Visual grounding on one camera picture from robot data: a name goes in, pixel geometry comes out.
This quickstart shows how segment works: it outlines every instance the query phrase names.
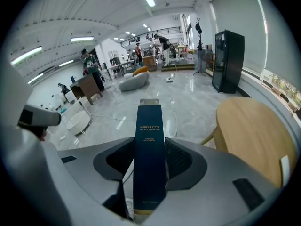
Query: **ceiling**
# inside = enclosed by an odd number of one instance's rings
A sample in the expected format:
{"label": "ceiling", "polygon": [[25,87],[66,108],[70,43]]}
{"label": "ceiling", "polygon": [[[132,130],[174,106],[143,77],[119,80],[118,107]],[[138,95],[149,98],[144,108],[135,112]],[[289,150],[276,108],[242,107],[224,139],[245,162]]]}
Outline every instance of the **ceiling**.
{"label": "ceiling", "polygon": [[[81,50],[126,29],[147,32],[142,20],[164,14],[191,13],[198,0],[31,0],[7,37],[9,60],[38,46],[42,51],[16,64],[22,76],[32,79],[42,71],[80,57]],[[72,37],[94,36],[93,41],[70,43]]]}

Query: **man in dark shirt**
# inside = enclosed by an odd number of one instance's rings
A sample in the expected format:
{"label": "man in dark shirt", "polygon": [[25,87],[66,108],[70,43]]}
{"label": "man in dark shirt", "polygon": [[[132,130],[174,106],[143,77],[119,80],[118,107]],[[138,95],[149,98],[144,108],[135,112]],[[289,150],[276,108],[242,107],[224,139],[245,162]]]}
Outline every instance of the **man in dark shirt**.
{"label": "man in dark shirt", "polygon": [[102,79],[100,78],[100,73],[98,71],[97,61],[93,55],[89,54],[87,50],[82,50],[81,54],[85,57],[84,59],[84,70],[88,71],[88,74],[92,74],[96,85],[100,91],[104,91],[104,86]]}

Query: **box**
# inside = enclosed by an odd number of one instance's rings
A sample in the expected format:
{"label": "box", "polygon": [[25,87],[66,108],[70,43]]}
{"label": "box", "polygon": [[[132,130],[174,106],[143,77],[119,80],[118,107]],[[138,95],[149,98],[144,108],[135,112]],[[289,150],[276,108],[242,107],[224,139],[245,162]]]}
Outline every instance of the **box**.
{"label": "box", "polygon": [[135,137],[134,213],[151,214],[166,195],[163,121],[158,99],[140,102]]}

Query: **marble floor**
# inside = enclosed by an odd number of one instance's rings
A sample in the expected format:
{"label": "marble floor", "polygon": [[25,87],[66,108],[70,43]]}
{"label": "marble floor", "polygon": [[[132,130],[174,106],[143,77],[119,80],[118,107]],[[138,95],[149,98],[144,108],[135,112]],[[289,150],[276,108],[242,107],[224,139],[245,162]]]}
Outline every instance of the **marble floor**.
{"label": "marble floor", "polygon": [[135,136],[137,107],[141,98],[158,98],[162,106],[165,137],[176,137],[199,143],[216,126],[215,113],[221,101],[235,95],[217,93],[209,75],[193,71],[175,72],[173,82],[167,83],[171,72],[152,72],[149,84],[143,88],[121,92],[122,78],[106,82],[103,97],[89,107],[91,125],[85,134],[57,145],[58,150],[91,146],[123,137]]}

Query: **mini fridge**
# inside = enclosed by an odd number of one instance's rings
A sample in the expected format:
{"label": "mini fridge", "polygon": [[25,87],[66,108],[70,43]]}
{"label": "mini fridge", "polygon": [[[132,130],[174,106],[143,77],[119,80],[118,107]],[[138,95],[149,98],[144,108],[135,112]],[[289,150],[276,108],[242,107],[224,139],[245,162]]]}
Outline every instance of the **mini fridge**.
{"label": "mini fridge", "polygon": [[245,37],[225,30],[215,35],[213,87],[220,93],[234,94],[243,68]]}

